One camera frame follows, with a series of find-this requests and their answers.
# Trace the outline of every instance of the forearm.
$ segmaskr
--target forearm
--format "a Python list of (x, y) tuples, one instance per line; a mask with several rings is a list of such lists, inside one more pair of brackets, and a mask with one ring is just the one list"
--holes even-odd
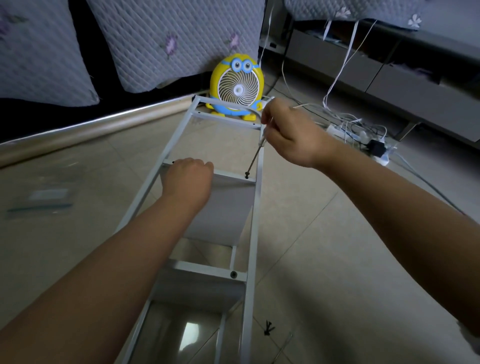
[(479, 333), (479, 225), (341, 143), (319, 169), (347, 194), (410, 275)]
[(0, 332), (0, 362), (112, 363), (194, 215), (158, 200)]

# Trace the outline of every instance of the hand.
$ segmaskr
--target hand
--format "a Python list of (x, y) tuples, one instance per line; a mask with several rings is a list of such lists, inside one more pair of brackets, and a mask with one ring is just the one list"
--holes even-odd
[(212, 187), (213, 163), (200, 159), (178, 159), (163, 180), (163, 198), (186, 204), (196, 213), (205, 206)]
[(320, 169), (335, 153), (338, 141), (303, 111), (274, 98), (262, 113), (265, 138), (283, 158), (302, 167)]

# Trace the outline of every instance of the person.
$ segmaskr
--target person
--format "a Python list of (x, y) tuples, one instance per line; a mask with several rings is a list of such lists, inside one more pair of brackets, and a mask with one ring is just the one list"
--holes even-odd
[[(275, 98), (265, 137), (287, 161), (327, 175), (409, 274), (480, 336), (480, 227), (430, 193), (329, 136)], [(168, 170), (162, 196), (0, 331), (2, 363), (112, 363), (154, 284), (206, 204), (213, 164), (187, 158)]]

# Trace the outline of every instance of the drawer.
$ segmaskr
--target drawer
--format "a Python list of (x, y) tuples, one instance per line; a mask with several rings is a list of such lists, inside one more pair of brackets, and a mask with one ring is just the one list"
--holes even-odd
[(480, 101), (385, 65), (367, 93), (472, 142), (480, 139)]
[[(347, 50), (340, 46), (294, 30), (288, 46), (287, 57), (335, 78), (346, 53)], [(357, 52), (343, 69), (339, 81), (365, 92), (381, 67), (380, 62)]]

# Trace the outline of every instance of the fan grille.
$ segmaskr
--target fan grille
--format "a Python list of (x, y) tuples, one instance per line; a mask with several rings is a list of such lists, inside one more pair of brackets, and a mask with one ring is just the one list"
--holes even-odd
[(218, 96), (223, 101), (250, 106), (257, 99), (259, 89), (255, 72), (235, 72), (230, 68), (220, 77)]

